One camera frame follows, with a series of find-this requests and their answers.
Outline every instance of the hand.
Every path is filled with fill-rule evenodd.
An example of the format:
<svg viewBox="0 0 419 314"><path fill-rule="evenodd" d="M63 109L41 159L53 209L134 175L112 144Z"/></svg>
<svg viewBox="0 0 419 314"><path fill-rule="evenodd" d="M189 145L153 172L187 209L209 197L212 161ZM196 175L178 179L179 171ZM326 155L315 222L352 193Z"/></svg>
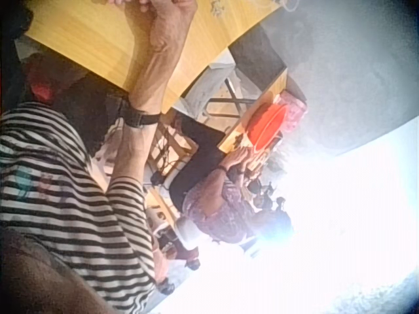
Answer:
<svg viewBox="0 0 419 314"><path fill-rule="evenodd" d="M229 153L220 163L220 166L223 166L229 169L230 167L236 164L240 164L241 162L243 162L244 158L247 157L250 149L251 148L249 147L240 147L234 152Z"/></svg>
<svg viewBox="0 0 419 314"><path fill-rule="evenodd" d="M118 5L131 0L108 0ZM150 33L150 43L154 51L167 49L171 53L182 51L196 12L196 0L139 0L142 12L151 8L156 13Z"/></svg>

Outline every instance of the wooden table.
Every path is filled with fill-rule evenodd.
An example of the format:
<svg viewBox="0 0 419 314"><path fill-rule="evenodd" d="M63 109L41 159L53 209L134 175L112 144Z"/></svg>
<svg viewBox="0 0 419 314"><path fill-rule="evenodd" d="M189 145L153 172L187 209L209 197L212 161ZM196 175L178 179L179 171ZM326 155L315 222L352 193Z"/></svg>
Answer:
<svg viewBox="0 0 419 314"><path fill-rule="evenodd" d="M163 112L226 47L279 6L272 0L197 0L198 11L164 97ZM220 17L212 3L224 7ZM32 0L27 35L99 76L129 90L149 46L151 16L137 1L117 7L106 0Z"/></svg>
<svg viewBox="0 0 419 314"><path fill-rule="evenodd" d="M257 109L264 103L272 102L276 94L280 94L287 86L288 70L285 69L279 77L268 87L268 89L258 98L257 101L243 114L236 124L228 131L224 139L219 143L218 148L228 154L234 150L236 138L242 134L246 134L246 128L251 117L256 113ZM251 146L247 137L244 137L242 146Z"/></svg>

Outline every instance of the black pants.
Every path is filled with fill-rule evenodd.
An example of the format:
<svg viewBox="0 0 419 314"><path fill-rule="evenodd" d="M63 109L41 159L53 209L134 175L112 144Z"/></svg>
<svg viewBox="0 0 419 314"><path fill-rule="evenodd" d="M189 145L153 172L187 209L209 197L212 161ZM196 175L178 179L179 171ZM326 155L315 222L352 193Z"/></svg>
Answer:
<svg viewBox="0 0 419 314"><path fill-rule="evenodd" d="M182 212L186 193L205 179L226 154L217 148L225 136L223 132L201 124L184 114L178 113L178 116L181 119L182 133L198 145L198 150L169 187L173 204Z"/></svg>

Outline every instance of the cable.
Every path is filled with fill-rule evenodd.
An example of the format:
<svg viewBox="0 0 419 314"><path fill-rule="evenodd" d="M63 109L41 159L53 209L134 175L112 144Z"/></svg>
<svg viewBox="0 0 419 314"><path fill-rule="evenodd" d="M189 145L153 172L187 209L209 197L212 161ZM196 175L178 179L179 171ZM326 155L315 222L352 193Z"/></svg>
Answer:
<svg viewBox="0 0 419 314"><path fill-rule="evenodd" d="M287 7L287 0L280 0L280 5L283 6L285 11L287 11L287 12L294 12L297 9L299 4L300 4L300 0L295 0L294 7L292 9L290 9L289 7Z"/></svg>
<svg viewBox="0 0 419 314"><path fill-rule="evenodd" d="M259 7L261 9L269 9L273 5L273 3L279 3L279 5L281 5L287 12L294 12L297 9L298 5L300 4L300 0L295 0L294 7L290 9L287 6L288 0L272 0L272 2L267 5L262 5L260 0L248 0L248 1L252 2L256 7Z"/></svg>

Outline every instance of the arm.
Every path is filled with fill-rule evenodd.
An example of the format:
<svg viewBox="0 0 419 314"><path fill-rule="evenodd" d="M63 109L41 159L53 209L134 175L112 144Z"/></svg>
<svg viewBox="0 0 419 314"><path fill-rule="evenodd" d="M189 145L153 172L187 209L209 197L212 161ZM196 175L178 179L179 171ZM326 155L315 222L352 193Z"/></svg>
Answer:
<svg viewBox="0 0 419 314"><path fill-rule="evenodd" d="M144 114L161 112L168 81L179 61L189 26L196 11L195 0L152 0L156 20L152 26L151 55L130 92L131 106ZM157 125L131 128L124 126L122 141L111 181L131 177L142 183Z"/></svg>
<svg viewBox="0 0 419 314"><path fill-rule="evenodd" d="M219 165L228 171L231 166L239 164L246 155L247 149L239 148L227 155ZM215 169L202 182L202 193L196 205L204 209L206 217L212 216L225 203L222 197L222 191L226 177L227 174L224 170Z"/></svg>
<svg viewBox="0 0 419 314"><path fill-rule="evenodd" d="M234 180L234 183L239 187L242 188L244 185L244 175L246 173L247 166L255 159L255 155L251 148L247 149L247 155L242 160L240 167L238 168L238 174Z"/></svg>

